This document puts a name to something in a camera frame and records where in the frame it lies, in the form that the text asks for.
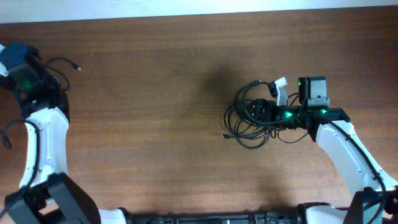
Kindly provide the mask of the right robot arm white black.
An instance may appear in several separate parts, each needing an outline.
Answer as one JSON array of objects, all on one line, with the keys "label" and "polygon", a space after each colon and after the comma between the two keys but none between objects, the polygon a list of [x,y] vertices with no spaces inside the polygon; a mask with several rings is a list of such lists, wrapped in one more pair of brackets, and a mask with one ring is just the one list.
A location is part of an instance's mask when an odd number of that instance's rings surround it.
[{"label": "right robot arm white black", "polygon": [[250,123],[272,129],[307,130],[312,140],[332,160],[352,201],[347,210],[327,203],[300,205],[304,223],[397,223],[397,181],[373,158],[360,141],[350,117],[342,108],[330,107],[325,77],[298,79],[297,106],[288,104],[280,78],[268,83],[274,100],[242,99],[242,116]]}]

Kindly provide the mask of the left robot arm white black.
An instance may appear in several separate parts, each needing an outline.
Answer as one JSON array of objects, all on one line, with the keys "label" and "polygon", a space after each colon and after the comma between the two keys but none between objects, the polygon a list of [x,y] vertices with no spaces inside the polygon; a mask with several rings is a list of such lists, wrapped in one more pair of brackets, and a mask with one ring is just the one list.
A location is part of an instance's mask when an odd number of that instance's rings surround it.
[{"label": "left robot arm white black", "polygon": [[14,223],[101,223],[93,199],[68,175],[69,105],[61,80],[39,51],[21,42],[1,47],[1,86],[13,92],[21,119],[1,130],[5,148],[15,124],[27,129],[27,158],[18,191],[6,196],[1,215]]}]

